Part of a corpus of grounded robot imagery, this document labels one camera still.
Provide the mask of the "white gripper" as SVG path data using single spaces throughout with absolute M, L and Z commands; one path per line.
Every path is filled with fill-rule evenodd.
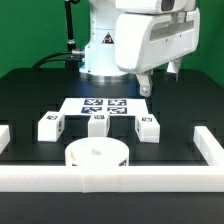
M 182 57 L 197 48 L 199 27 L 198 9 L 188 12 L 182 23 L 173 23 L 171 14 L 121 14 L 115 30 L 115 62 L 120 70 L 137 74 L 140 95 L 149 97 L 150 69 L 169 62 L 166 78 L 177 81 Z

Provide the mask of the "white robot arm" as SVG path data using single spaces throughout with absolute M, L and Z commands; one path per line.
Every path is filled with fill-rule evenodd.
M 199 41 L 196 0 L 88 0 L 90 41 L 80 72 L 96 81 L 134 74 L 140 94 L 152 92 L 153 69 L 173 75 Z

